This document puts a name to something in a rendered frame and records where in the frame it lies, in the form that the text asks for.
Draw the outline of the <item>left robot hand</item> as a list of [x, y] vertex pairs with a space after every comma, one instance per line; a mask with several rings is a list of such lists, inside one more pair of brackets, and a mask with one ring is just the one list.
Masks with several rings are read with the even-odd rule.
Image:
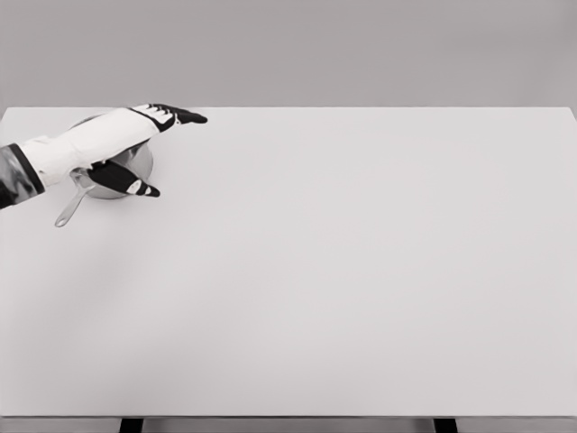
[[78, 155], [73, 167], [84, 167], [96, 184], [125, 195], [157, 198], [158, 189], [114, 161], [114, 157], [174, 126], [207, 122], [204, 115], [185, 108], [144, 104], [116, 108], [69, 129], [61, 137]]

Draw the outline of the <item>silver metal pot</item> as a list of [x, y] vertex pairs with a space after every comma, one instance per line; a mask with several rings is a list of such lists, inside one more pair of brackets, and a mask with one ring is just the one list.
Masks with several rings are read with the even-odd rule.
[[[137, 176], [142, 177], [144, 180], [147, 180], [152, 173], [153, 158], [147, 142], [143, 142], [134, 146], [132, 149], [121, 152], [113, 158], [113, 161], [127, 170], [132, 171]], [[125, 194], [95, 183], [88, 177], [85, 169], [73, 170], [69, 176], [76, 186], [76, 193], [57, 217], [55, 221], [56, 227], [63, 227], [69, 222], [85, 197], [103, 200], [125, 197]]]

